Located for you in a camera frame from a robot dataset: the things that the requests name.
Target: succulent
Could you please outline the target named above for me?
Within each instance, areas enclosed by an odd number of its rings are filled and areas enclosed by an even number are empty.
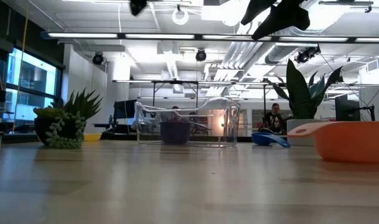
[[[84,117],[80,116],[80,112],[77,112],[75,115],[71,113],[66,113],[64,110],[60,111],[58,116],[54,118],[55,122],[49,126],[49,131],[45,134],[49,137],[47,142],[50,147],[56,147],[59,149],[79,149],[81,148],[84,140],[84,129],[86,121]],[[68,139],[58,135],[62,131],[62,127],[65,125],[66,120],[74,120],[76,124],[76,138]]]
[[[91,118],[92,116],[96,115],[99,110],[101,110],[100,105],[102,98],[97,101],[99,98],[99,95],[90,99],[92,94],[94,94],[95,90],[92,91],[89,94],[85,94],[85,89],[82,91],[81,94],[77,92],[76,97],[75,93],[73,92],[70,95],[69,101],[66,103],[66,105],[63,107],[65,111],[77,114],[77,112],[80,112],[81,117],[84,117],[85,121]]]
[[[287,83],[284,83],[278,77],[288,89],[289,96],[277,84],[270,82],[268,79],[266,81],[273,86],[280,97],[289,100],[290,109],[296,119],[314,119],[317,107],[322,103],[328,87],[333,83],[342,81],[342,77],[340,77],[341,67],[332,72],[326,83],[325,76],[322,76],[321,80],[314,83],[316,73],[311,76],[307,86],[304,76],[296,69],[293,62],[289,60],[286,69]]]
[[[63,112],[63,109],[52,108],[49,106],[46,108],[34,108],[33,112],[40,118],[54,118]]]

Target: table surface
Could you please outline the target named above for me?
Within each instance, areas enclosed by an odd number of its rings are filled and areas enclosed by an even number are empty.
[[[379,223],[379,164],[250,143],[4,145],[0,223]]]

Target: black plant pot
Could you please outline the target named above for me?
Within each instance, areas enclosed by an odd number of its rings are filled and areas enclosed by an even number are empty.
[[[166,144],[185,144],[190,138],[190,125],[186,122],[160,122],[160,138]]]
[[[56,123],[57,121],[53,118],[36,118],[34,120],[34,129],[35,133],[39,137],[40,141],[48,146],[48,142],[46,141],[49,138],[45,133],[50,131],[50,126],[52,123]],[[58,135],[63,138],[68,139],[76,139],[76,124],[74,121],[64,120],[65,125],[62,126],[62,130],[58,131]]]

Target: clear plastic container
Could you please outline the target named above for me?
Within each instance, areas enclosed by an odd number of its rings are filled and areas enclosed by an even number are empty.
[[[136,102],[138,143],[228,147],[236,144],[240,104],[211,98],[199,108],[165,109]]]

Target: potted plant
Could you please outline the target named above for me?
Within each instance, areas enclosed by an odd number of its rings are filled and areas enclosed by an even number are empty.
[[[328,87],[333,83],[337,83],[342,80],[340,77],[341,67],[336,69],[325,82],[325,76],[314,83],[314,73],[307,85],[304,76],[294,66],[293,62],[289,60],[286,68],[286,83],[281,78],[279,80],[283,83],[289,92],[289,96],[280,88],[277,84],[266,80],[273,86],[276,93],[289,101],[289,106],[293,112],[294,119],[288,121],[288,132],[292,129],[307,123],[323,122],[322,120],[314,119],[318,106],[322,103],[324,95]],[[292,145],[300,146],[313,146],[314,141],[310,139],[291,139],[288,141]]]
[[[34,127],[40,141],[46,146],[56,148],[81,148],[84,140],[86,120],[96,115],[100,108],[99,95],[90,99],[95,91],[85,94],[85,89],[70,95],[69,101],[51,103],[47,108],[35,108],[37,118]]]

